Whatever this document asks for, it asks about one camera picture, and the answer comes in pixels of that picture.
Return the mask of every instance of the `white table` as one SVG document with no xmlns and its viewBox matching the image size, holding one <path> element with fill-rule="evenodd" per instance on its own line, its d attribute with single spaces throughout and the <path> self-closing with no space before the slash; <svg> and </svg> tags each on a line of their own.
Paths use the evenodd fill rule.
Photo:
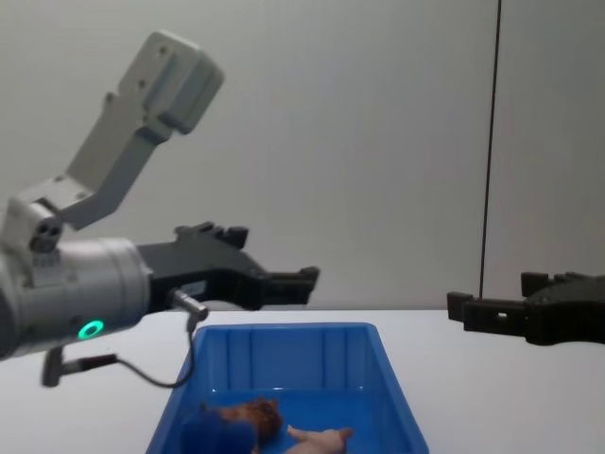
<svg viewBox="0 0 605 454">
<path fill-rule="evenodd" d="M 432 453 L 605 452 L 604 345 L 465 333 L 443 311 L 215 312 L 207 322 L 375 324 Z M 183 327 L 182 314 L 154 315 L 67 356 L 118 352 L 172 379 L 186 353 Z M 119 366 L 47 390 L 41 365 L 41 355 L 0 364 L 0 452 L 145 452 L 168 391 Z"/>
</svg>

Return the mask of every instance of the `blue object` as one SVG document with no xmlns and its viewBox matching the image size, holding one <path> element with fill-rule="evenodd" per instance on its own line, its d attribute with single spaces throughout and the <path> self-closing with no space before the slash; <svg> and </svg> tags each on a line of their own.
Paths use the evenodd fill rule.
<svg viewBox="0 0 605 454">
<path fill-rule="evenodd" d="M 200 403 L 211 409 L 259 395 L 277 398 L 284 418 L 281 433 L 264 446 L 263 454 L 283 454 L 294 445 L 285 433 L 288 424 L 303 430 L 352 428 L 348 454 L 428 453 L 370 324 L 207 326 L 196 335 L 195 345 L 196 372 L 170 395 L 147 454 L 239 454 L 215 443 L 229 444 L 233 434 L 246 433 L 246 428 L 220 425 Z M 196 433 L 210 439 L 208 444 L 197 444 Z M 250 454 L 245 443 L 241 449 Z"/>
</svg>

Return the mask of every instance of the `green led ring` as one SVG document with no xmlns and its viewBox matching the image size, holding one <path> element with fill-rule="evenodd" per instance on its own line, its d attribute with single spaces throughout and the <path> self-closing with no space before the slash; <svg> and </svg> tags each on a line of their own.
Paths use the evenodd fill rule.
<svg viewBox="0 0 605 454">
<path fill-rule="evenodd" d="M 93 338 L 94 336 L 100 334 L 104 327 L 105 324 L 100 320 L 88 322 L 78 331 L 78 339 L 81 341 L 86 341 L 87 339 Z"/>
</svg>

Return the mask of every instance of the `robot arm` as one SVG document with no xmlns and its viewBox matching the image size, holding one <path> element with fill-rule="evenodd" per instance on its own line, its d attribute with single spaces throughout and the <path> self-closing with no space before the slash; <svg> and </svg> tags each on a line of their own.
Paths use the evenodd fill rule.
<svg viewBox="0 0 605 454">
<path fill-rule="evenodd" d="M 59 358 L 63 345 L 175 307 L 198 322 L 207 313 L 198 301 L 308 302 L 319 271 L 264 271 L 242 252 L 245 228 L 205 223 L 144 246 L 61 241 L 65 224 L 79 230 L 115 211 L 152 151 L 174 130 L 195 128 L 222 81 L 197 46 L 153 33 L 64 174 L 10 198 L 0 232 L 0 359 L 43 350 Z"/>
</svg>

